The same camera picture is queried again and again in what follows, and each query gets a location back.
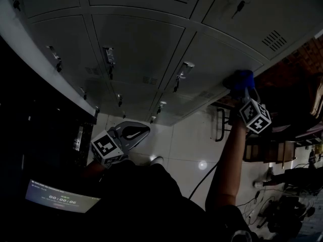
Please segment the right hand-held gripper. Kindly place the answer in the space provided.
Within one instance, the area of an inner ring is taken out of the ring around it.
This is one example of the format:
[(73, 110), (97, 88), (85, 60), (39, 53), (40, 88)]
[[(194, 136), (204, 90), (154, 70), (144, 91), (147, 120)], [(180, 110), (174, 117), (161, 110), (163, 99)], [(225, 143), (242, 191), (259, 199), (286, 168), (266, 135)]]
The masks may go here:
[(241, 118), (249, 130), (260, 134), (272, 123), (269, 112), (250, 97), (247, 87), (244, 90), (243, 103), (244, 105), (239, 110)]

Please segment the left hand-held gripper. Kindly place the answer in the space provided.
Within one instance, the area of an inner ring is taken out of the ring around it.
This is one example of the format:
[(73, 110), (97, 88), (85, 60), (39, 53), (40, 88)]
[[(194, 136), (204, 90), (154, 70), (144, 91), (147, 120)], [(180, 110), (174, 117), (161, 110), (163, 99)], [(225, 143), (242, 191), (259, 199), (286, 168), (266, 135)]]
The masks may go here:
[(150, 133), (150, 127), (139, 122), (125, 121), (104, 130), (91, 141), (94, 159), (106, 169), (128, 159), (129, 151)]

